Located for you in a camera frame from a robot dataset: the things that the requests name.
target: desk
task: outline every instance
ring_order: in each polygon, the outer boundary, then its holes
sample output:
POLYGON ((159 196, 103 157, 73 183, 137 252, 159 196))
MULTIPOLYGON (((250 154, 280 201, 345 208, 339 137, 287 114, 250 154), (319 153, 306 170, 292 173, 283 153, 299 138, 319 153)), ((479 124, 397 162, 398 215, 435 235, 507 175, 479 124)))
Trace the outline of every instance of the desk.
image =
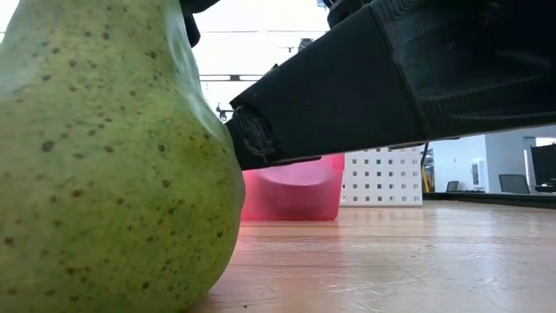
POLYGON ((192 313, 522 313, 556 306, 556 210, 431 202, 244 223, 192 313))

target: yellow object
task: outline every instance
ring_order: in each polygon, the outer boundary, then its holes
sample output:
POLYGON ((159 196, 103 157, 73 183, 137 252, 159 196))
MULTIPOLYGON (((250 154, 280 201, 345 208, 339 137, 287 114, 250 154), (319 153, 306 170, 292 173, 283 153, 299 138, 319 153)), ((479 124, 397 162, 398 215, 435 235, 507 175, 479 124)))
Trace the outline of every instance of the yellow object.
POLYGON ((425 192, 430 192, 430 187, 428 184, 428 177, 427 177, 427 173, 425 173, 425 167, 421 166, 420 167, 420 173, 423 176, 423 182, 425 183, 425 192))
POLYGON ((181 312, 244 197, 177 0, 21 0, 0 45, 0 310, 181 312))

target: green pear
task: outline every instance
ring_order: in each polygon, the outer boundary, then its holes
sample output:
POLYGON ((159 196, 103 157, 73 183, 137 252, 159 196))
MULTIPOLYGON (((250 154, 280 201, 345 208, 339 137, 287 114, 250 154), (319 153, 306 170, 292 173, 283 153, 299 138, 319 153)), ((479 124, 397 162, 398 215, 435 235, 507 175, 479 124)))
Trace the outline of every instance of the green pear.
POLYGON ((0 311, 180 312, 244 198, 178 0, 21 0, 0 45, 0 311))

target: brown speckle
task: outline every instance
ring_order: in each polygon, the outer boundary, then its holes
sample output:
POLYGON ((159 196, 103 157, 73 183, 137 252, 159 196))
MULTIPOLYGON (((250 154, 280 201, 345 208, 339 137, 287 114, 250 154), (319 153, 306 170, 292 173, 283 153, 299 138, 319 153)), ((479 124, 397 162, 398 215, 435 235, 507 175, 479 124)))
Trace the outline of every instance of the brown speckle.
POLYGON ((16 245, 16 240, 13 237, 5 237, 3 239, 3 244, 9 247, 13 247, 14 245, 16 245))
POLYGON ((51 152, 52 149, 54 149, 54 142, 51 140, 47 140, 43 143, 43 145, 41 145, 41 149, 44 152, 51 152))
POLYGON ((72 196, 72 197, 80 197, 80 196, 82 196, 82 195, 83 195, 83 192, 82 192, 81 190, 73 190, 73 191, 71 192, 71 196, 72 196))
POLYGON ((156 54, 156 52, 154 52, 154 51, 150 51, 150 52, 147 52, 147 53, 145 53, 145 54, 146 54, 147 56, 149 56, 150 58, 152 58, 153 60, 155 60, 156 57, 157 57, 157 54, 156 54))

